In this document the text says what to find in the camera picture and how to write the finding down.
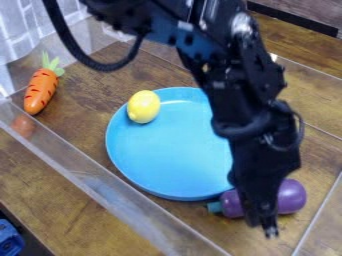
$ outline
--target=wooden surface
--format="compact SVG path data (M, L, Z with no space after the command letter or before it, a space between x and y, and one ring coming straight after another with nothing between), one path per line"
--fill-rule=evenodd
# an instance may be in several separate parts
M334 75L341 74L341 63L335 59L342 54L341 41L321 36L315 41L315 33L260 15L256 17L270 51ZM145 44L143 49L135 62L112 74L99 74L79 64L69 66L53 101L37 116L117 175L103 143L115 110L139 89L195 85L168 47ZM127 45L115 43L96 54L96 58L109 61L125 50ZM282 97L307 122L303 167L292 177L306 186L308 202L298 214L279 218L280 238L267 241L260 229L250 229L242 220L210 215L204 202L178 203L148 195L232 255L291 254L342 169L341 81L288 62L286 66L290 87ZM19 93L13 97L15 102L20 103L21 96ZM0 200L56 255L159 254L4 132L0 137Z
M339 0L250 0L276 10L295 14L342 29L342 2Z

